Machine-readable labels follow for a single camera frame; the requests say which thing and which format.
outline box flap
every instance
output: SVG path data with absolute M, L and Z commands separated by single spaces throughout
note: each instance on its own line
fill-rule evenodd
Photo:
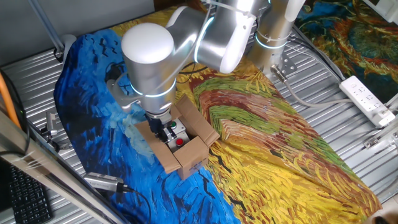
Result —
M 170 114 L 172 115 L 172 120 L 181 117 L 181 113 L 178 111 L 178 109 L 175 106 L 171 107 Z
M 175 152 L 174 156 L 182 167 L 191 168 L 198 162 L 206 159 L 208 154 L 209 150 L 207 145 L 201 140 L 201 138 L 196 137 Z
M 135 126 L 142 134 L 145 141 L 147 141 L 149 147 L 155 153 L 157 159 L 160 161 L 164 170 L 166 171 L 166 174 L 181 168 L 180 163 L 174 157 L 170 149 L 164 143 L 162 143 L 161 140 L 157 139 L 152 131 L 150 131 L 148 121 L 136 124 Z
M 187 95 L 183 95 L 175 107 L 208 147 L 220 137 Z

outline blue fabric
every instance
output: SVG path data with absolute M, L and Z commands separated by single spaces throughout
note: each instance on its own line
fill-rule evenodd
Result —
M 105 80 L 126 71 L 120 41 L 110 29 L 80 37 L 55 87 L 59 117 L 86 172 L 121 177 L 145 195 L 152 223 L 240 223 L 204 168 L 186 181 L 166 174 L 134 127 L 145 120 L 144 111 L 135 105 L 126 114 L 111 96 Z M 127 78 L 119 84 L 126 94 L 132 91 Z M 145 201 L 135 194 L 109 199 L 121 212 L 149 219 Z

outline power strip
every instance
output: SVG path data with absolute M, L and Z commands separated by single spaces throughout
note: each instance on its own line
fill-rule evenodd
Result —
M 349 77 L 341 82 L 340 89 L 376 127 L 384 127 L 395 118 L 391 111 L 356 76 Z

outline metal rod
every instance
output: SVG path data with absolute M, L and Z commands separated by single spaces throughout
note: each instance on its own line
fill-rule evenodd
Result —
M 42 7 L 40 4 L 37 2 L 37 0 L 28 0 L 30 6 L 32 6 L 33 11 L 35 11 L 37 17 L 40 19 L 42 22 L 45 30 L 47 31 L 51 41 L 53 42 L 55 48 L 57 49 L 57 53 L 63 54 L 65 47 L 62 44 L 62 41 L 60 40 L 57 31 L 55 31 L 54 27 L 52 26 L 49 18 L 43 11 Z
M 5 114 L 0 113 L 0 151 L 23 152 L 26 137 L 26 134 Z M 5 155 L 3 158 L 65 197 L 99 222 L 127 223 L 123 216 L 118 215 L 118 212 L 107 206 L 61 166 L 58 161 L 63 159 L 57 153 L 49 154 L 36 142 L 31 141 L 26 154 L 27 156 L 23 159 L 13 154 Z

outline silver metal floor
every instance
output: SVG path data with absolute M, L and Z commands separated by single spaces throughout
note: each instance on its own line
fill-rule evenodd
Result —
M 57 112 L 53 98 L 55 83 L 61 71 L 60 64 L 53 56 L 53 50 L 49 50 L 34 57 L 21 60 L 2 68 L 14 82 L 21 100 L 26 109 L 27 117 L 38 128 L 45 127 L 45 112 Z M 67 144 L 68 149 L 60 151 L 60 155 L 80 174 L 85 170 L 77 157 L 75 150 L 62 127 L 58 114 L 56 114 L 58 135 L 54 141 L 59 145 Z M 54 218 L 48 222 L 53 223 L 98 223 L 93 217 L 70 203 L 68 200 L 56 194 L 53 190 L 47 190 Z M 12 209 L 0 213 L 1 224 L 15 223 Z
M 49 50 L 34 57 L 13 63 L 3 68 L 15 83 L 28 118 L 39 128 L 45 125 L 45 112 L 56 112 L 53 100 L 55 82 L 62 71 Z M 289 75 L 292 88 L 302 99 L 316 103 L 345 98 L 338 88 L 338 79 L 312 57 L 286 48 L 288 56 L 298 67 Z M 385 201 L 398 192 L 398 151 L 396 146 L 377 152 L 366 149 L 365 140 L 385 131 L 374 129 L 372 123 L 354 104 L 338 104 L 327 108 L 307 108 L 298 104 L 285 86 L 276 78 L 271 78 L 282 96 L 315 128 L 337 154 L 351 167 L 362 181 Z M 60 144 L 67 143 L 69 149 L 61 150 L 62 157 L 81 175 L 85 173 L 72 145 L 57 117 L 58 135 L 55 140 Z M 52 190 L 48 191 L 55 218 L 53 223 L 97 223 L 91 216 L 72 205 Z M 0 213 L 0 224 L 15 223 L 12 210 Z

